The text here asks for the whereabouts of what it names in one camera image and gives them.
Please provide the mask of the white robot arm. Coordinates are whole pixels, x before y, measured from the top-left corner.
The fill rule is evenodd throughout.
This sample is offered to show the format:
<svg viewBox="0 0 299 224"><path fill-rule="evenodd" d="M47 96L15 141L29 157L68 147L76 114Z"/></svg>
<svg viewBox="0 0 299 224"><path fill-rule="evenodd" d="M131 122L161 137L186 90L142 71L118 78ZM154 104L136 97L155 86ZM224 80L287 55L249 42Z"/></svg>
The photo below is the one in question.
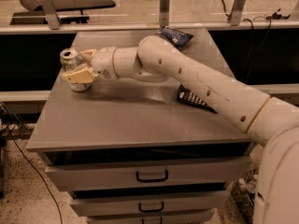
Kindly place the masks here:
<svg viewBox="0 0 299 224"><path fill-rule="evenodd" d="M65 49L60 53L60 61L64 69L61 78L79 86L96 78L178 80L263 146L253 224L298 224L298 107L187 57L159 35L147 36L127 49Z"/></svg>

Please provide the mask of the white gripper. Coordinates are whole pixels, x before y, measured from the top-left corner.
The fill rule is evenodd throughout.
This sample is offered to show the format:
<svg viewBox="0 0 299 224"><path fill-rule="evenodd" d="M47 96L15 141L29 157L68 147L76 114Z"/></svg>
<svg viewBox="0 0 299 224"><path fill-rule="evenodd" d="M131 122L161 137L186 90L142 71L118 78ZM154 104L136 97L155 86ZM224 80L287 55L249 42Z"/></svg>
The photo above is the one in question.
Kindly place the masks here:
<svg viewBox="0 0 299 224"><path fill-rule="evenodd" d="M61 78L70 84L92 83L98 76L104 81L114 81L119 77L114 69L114 53L116 47L83 50L80 55L92 67L83 67L76 71L61 73Z"/></svg>

